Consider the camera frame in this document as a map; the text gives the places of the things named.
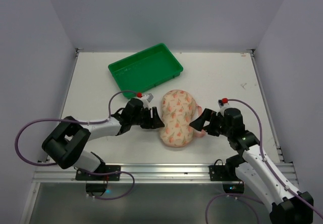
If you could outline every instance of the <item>white table surface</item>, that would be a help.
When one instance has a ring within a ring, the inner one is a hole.
[[[119,91],[107,66],[133,53],[81,52],[79,54],[63,117],[95,120],[108,115],[110,97]],[[181,75],[149,92],[154,95],[151,106],[157,106],[159,115],[162,96],[172,89],[182,89],[193,95],[204,107],[219,110],[218,99],[236,98],[249,103],[258,112],[263,125],[263,144],[274,162],[279,157],[261,97],[260,88],[250,54],[241,53],[174,53],[184,67]],[[117,96],[112,112],[124,107],[127,99]],[[259,136],[255,116],[245,106],[232,102],[244,117],[246,129]],[[170,148],[159,139],[158,131],[134,126],[124,135],[108,136],[87,143],[85,150],[93,151],[107,163],[213,163],[236,154],[225,137],[205,136],[194,139],[183,148]]]

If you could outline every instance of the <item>patterned fabric toy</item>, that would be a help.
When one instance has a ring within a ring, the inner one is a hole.
[[[161,128],[159,135],[164,144],[170,147],[184,147],[193,137],[203,137],[205,132],[194,133],[189,126],[196,110],[199,115],[202,108],[195,99],[184,90],[171,90],[163,96],[161,108],[163,115],[161,120],[165,127]]]

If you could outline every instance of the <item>black bracket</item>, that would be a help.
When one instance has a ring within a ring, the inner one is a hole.
[[[103,168],[101,168],[101,173],[113,173],[113,172],[120,171],[120,170],[121,170],[120,165],[105,165]],[[113,175],[107,175],[107,176],[93,176],[93,175],[90,175],[88,173],[78,170],[76,172],[75,180],[78,180],[78,181],[119,181],[120,174],[113,174]]]
[[[85,191],[87,194],[92,194],[93,193],[101,193],[103,195],[107,189],[107,183],[103,184],[89,184],[86,183],[85,185]]]
[[[240,181],[237,177],[229,175],[225,165],[210,165],[208,169],[211,181]]]

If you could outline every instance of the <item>white wall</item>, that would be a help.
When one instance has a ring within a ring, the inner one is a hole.
[[[76,47],[176,51],[255,48],[283,0],[51,0]]]
[[[74,49],[49,0],[0,0],[0,218],[19,222],[34,167],[15,154],[28,121],[58,117],[74,64]],[[49,125],[23,135],[21,149],[36,160]]]
[[[323,211],[323,0],[284,0],[256,63],[287,160]]]

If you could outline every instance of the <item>cable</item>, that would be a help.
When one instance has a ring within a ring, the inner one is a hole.
[[[259,215],[257,214],[256,210],[253,208],[252,205],[250,205],[248,202],[241,200],[241,199],[237,199],[238,201],[244,203],[245,205],[249,206],[249,208],[252,210],[252,212],[254,213],[254,215],[256,216],[257,219],[257,224],[260,224],[260,218]]]
[[[31,121],[29,123],[27,123],[26,125],[24,125],[18,132],[17,136],[16,136],[16,139],[15,139],[15,151],[16,151],[16,154],[18,155],[18,157],[20,157],[21,160],[23,160],[25,163],[28,163],[30,165],[34,165],[34,166],[53,166],[53,165],[56,165],[57,163],[53,162],[53,163],[38,163],[38,162],[32,162],[28,159],[26,159],[20,152],[19,150],[19,138],[21,136],[21,134],[23,133],[23,131],[35,124],[35,123],[39,123],[39,122],[65,122],[65,123],[75,123],[75,124],[81,124],[81,125],[96,125],[96,124],[102,124],[102,123],[105,123],[107,122],[107,119],[103,120],[103,121],[98,121],[98,122],[79,122],[79,121],[73,121],[73,120],[65,120],[65,119],[55,119],[55,118],[45,118],[45,119],[38,119],[38,120],[34,120],[34,121]]]
[[[108,110],[109,110],[109,117],[107,119],[104,119],[102,121],[97,121],[97,122],[80,122],[80,121],[73,121],[73,120],[65,120],[65,119],[56,119],[56,118],[44,118],[44,119],[38,119],[38,120],[34,120],[34,121],[31,121],[29,123],[27,123],[26,125],[24,125],[20,130],[19,132],[17,133],[17,136],[15,138],[15,151],[16,151],[16,154],[18,155],[18,157],[23,160],[25,163],[28,163],[30,165],[33,165],[33,166],[53,166],[53,165],[57,165],[57,163],[53,162],[53,163],[38,163],[38,162],[32,162],[28,159],[26,159],[20,152],[19,150],[19,138],[21,136],[21,134],[23,133],[23,131],[35,124],[35,123],[39,123],[39,122],[65,122],[65,123],[75,123],[75,124],[80,124],[80,125],[97,125],[97,124],[103,124],[103,123],[106,123],[109,121],[109,119],[111,118],[111,102],[113,100],[114,97],[116,97],[118,94],[121,94],[121,93],[125,93],[125,92],[132,92],[132,93],[135,93],[137,94],[137,92],[135,91],[132,91],[132,90],[123,90],[123,91],[120,91],[116,94],[114,94],[111,99],[109,100],[109,106],[108,106]]]
[[[136,91],[133,91],[133,90],[122,90],[122,91],[119,91],[118,93],[115,93],[109,100],[109,104],[107,106],[107,109],[109,111],[109,116],[108,118],[110,119],[111,118],[111,102],[113,100],[114,97],[116,97],[118,94],[122,94],[122,93],[127,93],[127,92],[130,92],[130,93],[134,93],[135,95],[137,95],[137,92]]]
[[[253,197],[249,197],[249,196],[244,196],[244,195],[242,195],[242,194],[231,194],[231,193],[229,193],[229,194],[227,194],[227,193],[224,193],[224,194],[220,194],[220,195],[217,195],[217,196],[215,196],[215,197],[213,197],[209,202],[208,202],[208,204],[207,204],[207,206],[206,206],[206,209],[205,209],[205,222],[206,222],[206,224],[208,224],[208,218],[207,218],[207,213],[208,213],[208,209],[209,209],[209,207],[210,207],[210,205],[212,204],[212,202],[215,200],[215,199],[217,199],[217,198],[219,198],[219,197],[222,197],[222,196],[232,196],[232,197],[243,197],[243,198],[246,198],[246,199],[249,199],[249,200],[253,200],[253,201],[255,201],[255,202],[258,202],[258,203],[261,203],[262,204],[262,202],[260,202],[260,201],[258,201],[257,199],[255,199],[255,198],[253,198]],[[243,202],[243,203],[245,203],[252,211],[253,211],[253,213],[255,214],[255,216],[256,216],[256,218],[257,218],[257,223],[258,224],[260,224],[260,221],[259,221],[259,216],[258,216],[258,214],[256,213],[256,211],[255,211],[255,209],[249,204],[249,203],[247,203],[247,202],[245,202],[245,201],[243,201],[243,200],[240,200],[240,199],[238,199],[239,201],[241,201],[241,202]]]
[[[216,162],[214,163],[214,166],[215,166],[219,161],[221,161],[221,163],[222,163],[222,165],[223,165],[223,161],[222,161],[222,159],[218,159],[218,160],[216,160]]]
[[[263,143],[262,143],[262,124],[261,124],[261,121],[260,121],[260,118],[259,118],[257,112],[249,104],[247,104],[246,102],[243,102],[242,100],[239,100],[239,99],[228,99],[228,101],[236,101],[236,102],[239,102],[241,104],[244,104],[256,116],[256,118],[258,120],[258,124],[259,124],[259,130],[260,130],[260,135],[259,135],[260,154],[261,154],[261,157],[263,159],[265,159],[265,155],[264,155],[264,152],[263,152]],[[321,214],[318,209],[316,209],[314,206],[312,206],[310,203],[308,203],[306,200],[304,200],[302,197],[300,197],[297,193],[295,193],[291,189],[286,188],[287,185],[285,184],[284,181],[282,181],[280,179],[280,177],[276,174],[276,172],[273,170],[273,168],[270,166],[270,164],[267,161],[264,161],[264,163],[266,164],[266,166],[268,167],[268,169],[272,172],[272,174],[275,176],[275,178],[278,180],[278,182],[281,183],[284,186],[284,188],[287,189],[288,192],[290,192],[291,194],[293,194],[297,199],[299,199],[300,201],[302,201],[306,206],[308,206],[310,209],[312,209],[321,219],[323,219],[323,214]]]
[[[129,175],[131,178],[132,178],[132,185],[131,187],[129,188],[129,190],[125,193],[123,193],[122,195],[119,195],[117,197],[111,197],[111,198],[104,198],[104,197],[100,197],[100,196],[94,196],[95,199],[98,199],[98,200],[116,200],[116,199],[120,199],[126,195],[128,195],[133,187],[135,186],[135,177],[133,177],[133,175],[129,172],[125,172],[125,171],[115,171],[115,172],[111,172],[111,173],[93,173],[93,172],[90,172],[90,171],[87,171],[87,170],[83,170],[83,169],[80,169],[80,171],[83,171],[89,175],[93,175],[93,176],[108,176],[108,175],[114,175],[114,174],[126,174],[126,175]]]
[[[124,109],[125,109],[124,107],[122,107],[122,108],[118,109],[118,110],[115,112],[115,114],[119,113],[120,111],[122,111],[122,110],[124,110]]]
[[[105,192],[106,192],[106,188],[105,190],[102,191],[102,193],[99,196],[102,196]]]

